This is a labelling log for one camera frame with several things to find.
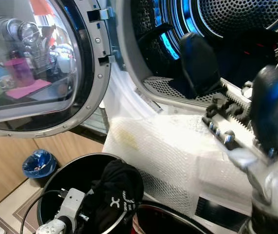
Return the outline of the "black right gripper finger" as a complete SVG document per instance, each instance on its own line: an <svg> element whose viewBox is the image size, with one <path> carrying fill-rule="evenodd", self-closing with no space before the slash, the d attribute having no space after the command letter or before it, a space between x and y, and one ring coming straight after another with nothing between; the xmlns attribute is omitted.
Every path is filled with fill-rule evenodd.
<svg viewBox="0 0 278 234"><path fill-rule="evenodd" d="M187 79L190 97L205 96L221 87L219 65L214 49L199 34L187 33L180 42L183 75Z"/></svg>
<svg viewBox="0 0 278 234"><path fill-rule="evenodd" d="M267 65L252 85L250 120L259 148L268 157L278 156L278 67Z"/></svg>

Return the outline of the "black garment with white logo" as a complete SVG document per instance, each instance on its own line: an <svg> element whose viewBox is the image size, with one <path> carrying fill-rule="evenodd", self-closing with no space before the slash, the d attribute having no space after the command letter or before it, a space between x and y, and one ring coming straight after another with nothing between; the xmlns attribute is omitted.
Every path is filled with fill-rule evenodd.
<svg viewBox="0 0 278 234"><path fill-rule="evenodd" d="M144 197L139 171L120 159L109 162L81 204L74 234L132 234L132 219Z"/></svg>

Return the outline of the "white washing machine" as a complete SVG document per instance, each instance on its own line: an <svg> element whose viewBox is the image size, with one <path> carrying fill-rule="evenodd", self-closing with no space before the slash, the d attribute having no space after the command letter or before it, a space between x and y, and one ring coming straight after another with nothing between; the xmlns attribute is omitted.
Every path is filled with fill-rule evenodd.
<svg viewBox="0 0 278 234"><path fill-rule="evenodd" d="M157 97L149 92L143 85L143 81L149 77L156 77L150 69L148 69L145 60L142 56L141 50L137 42L137 36L134 30L134 24L132 23L132 16L130 13L129 0L113 0L114 18L114 46L116 54L119 56L120 69L116 72L117 78L122 78L124 82L116 84L117 89L129 89L130 98L128 100L122 100L121 102L114 102L113 95L109 95L106 99L106 105L111 108L111 121L115 117L125 117L132 119L144 119L157 115L195 115L200 116L203 120L203 116L206 114L207 107L203 109L183 109L176 106L166 105L165 103L156 102ZM214 53L217 53L223 48L225 44L224 40L220 44L212 44L206 40L208 44L214 49ZM170 75L164 78L171 78L176 74L183 74L180 57L175 61L173 67L170 69ZM252 93L252 81L248 81L241 89L245 92L245 96L250 98ZM126 107L125 103L136 103L139 98L143 98L143 102L139 103L137 107L132 110L130 107ZM146 198L149 201L158 201L146 194ZM249 216L248 221L252 214L252 195L251 195L251 213L246 214Z"/></svg>

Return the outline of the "grey perforated lint filter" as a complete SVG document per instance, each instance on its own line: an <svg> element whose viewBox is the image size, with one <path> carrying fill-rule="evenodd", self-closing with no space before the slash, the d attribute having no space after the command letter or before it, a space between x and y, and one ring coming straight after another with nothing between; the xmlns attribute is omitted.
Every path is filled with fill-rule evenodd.
<svg viewBox="0 0 278 234"><path fill-rule="evenodd" d="M215 92L192 99L186 98L174 89L169 84L171 80L171 78L164 77L149 77L143 81L142 85L157 97L156 102L183 109L203 109L212 103L214 97L237 101L243 107L247 107L251 102L241 88L223 78L221 79L222 86Z"/></svg>

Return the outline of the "black drum paddle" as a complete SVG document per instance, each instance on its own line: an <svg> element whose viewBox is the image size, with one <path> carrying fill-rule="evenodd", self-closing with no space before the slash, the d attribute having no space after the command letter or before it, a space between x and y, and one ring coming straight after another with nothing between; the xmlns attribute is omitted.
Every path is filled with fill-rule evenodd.
<svg viewBox="0 0 278 234"><path fill-rule="evenodd" d="M145 63L155 76L168 77L177 60L166 33L173 29L168 23L148 30L137 38Z"/></svg>

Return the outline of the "black garment with red trim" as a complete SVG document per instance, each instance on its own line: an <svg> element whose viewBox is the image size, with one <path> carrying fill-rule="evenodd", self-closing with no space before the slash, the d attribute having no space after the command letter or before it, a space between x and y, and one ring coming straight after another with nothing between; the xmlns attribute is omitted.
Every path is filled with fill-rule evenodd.
<svg viewBox="0 0 278 234"><path fill-rule="evenodd" d="M224 42L217 53L219 73L237 87L253 81L265 66L277 64L278 33L274 31L254 28L224 38Z"/></svg>

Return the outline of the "perforated steel washer drum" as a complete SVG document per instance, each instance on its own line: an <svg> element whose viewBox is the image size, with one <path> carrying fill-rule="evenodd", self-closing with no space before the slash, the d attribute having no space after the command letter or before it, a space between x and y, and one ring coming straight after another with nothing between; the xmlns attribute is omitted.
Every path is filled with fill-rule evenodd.
<svg viewBox="0 0 278 234"><path fill-rule="evenodd" d="M166 33L179 58L180 38L197 33L212 44L254 28L278 33L278 0L129 0L135 34L168 23Z"/></svg>

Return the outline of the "black washer base panel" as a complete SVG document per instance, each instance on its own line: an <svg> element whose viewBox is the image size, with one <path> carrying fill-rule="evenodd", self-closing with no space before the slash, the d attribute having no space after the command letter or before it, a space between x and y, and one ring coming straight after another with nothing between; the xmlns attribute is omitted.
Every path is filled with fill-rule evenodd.
<svg viewBox="0 0 278 234"><path fill-rule="evenodd" d="M237 234L248 221L249 216L200 197L193 219L214 234Z"/></svg>

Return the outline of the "black basket with red inside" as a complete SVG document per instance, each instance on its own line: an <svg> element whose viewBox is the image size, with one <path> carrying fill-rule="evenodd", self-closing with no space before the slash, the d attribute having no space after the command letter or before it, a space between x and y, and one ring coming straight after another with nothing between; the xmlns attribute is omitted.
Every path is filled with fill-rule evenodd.
<svg viewBox="0 0 278 234"><path fill-rule="evenodd" d="M190 217L155 201L145 200L132 219L130 234L214 234Z"/></svg>

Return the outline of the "black round laundry basket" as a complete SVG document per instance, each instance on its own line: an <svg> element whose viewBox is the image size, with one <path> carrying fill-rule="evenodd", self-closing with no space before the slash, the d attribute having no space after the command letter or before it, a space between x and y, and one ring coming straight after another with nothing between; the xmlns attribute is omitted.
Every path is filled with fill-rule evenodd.
<svg viewBox="0 0 278 234"><path fill-rule="evenodd" d="M92 181L99 180L105 166L117 159L120 158L112 154L89 154L81 156L59 169L47 182L44 192L38 199L37 218L39 227L55 219L55 215L63 201L63 198L61 198L62 189L78 189L87 195L92 187ZM75 228L78 227L77 221L86 221L87 218L82 214L78 214L75 221L70 220L68 217L67 220L71 222L71 225L70 228L67 228L65 234L74 234Z"/></svg>

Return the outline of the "round glass washer door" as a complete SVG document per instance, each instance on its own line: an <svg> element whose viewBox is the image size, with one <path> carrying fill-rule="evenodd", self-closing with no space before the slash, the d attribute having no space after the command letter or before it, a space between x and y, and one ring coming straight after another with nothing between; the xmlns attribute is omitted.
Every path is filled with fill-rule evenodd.
<svg viewBox="0 0 278 234"><path fill-rule="evenodd" d="M87 11L110 0L0 0L0 137L70 131L98 109L113 55L109 20Z"/></svg>

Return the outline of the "small blue bin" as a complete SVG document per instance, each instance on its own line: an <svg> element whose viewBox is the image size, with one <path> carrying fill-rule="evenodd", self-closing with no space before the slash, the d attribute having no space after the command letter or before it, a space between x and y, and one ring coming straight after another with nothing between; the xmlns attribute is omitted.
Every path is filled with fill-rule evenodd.
<svg viewBox="0 0 278 234"><path fill-rule="evenodd" d="M58 169L59 163L54 154L44 149L35 150L21 166L24 175L41 188L45 187Z"/></svg>

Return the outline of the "grey door hinge bracket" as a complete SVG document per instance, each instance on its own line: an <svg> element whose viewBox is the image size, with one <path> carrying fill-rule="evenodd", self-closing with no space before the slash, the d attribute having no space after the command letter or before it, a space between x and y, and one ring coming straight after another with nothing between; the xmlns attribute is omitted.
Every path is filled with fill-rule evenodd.
<svg viewBox="0 0 278 234"><path fill-rule="evenodd" d="M88 16L89 22L109 20L110 18L114 18L114 10L111 7L87 11L86 14Z"/></svg>
<svg viewBox="0 0 278 234"><path fill-rule="evenodd" d="M110 66L116 62L116 58L113 55L106 55L98 58L99 66Z"/></svg>

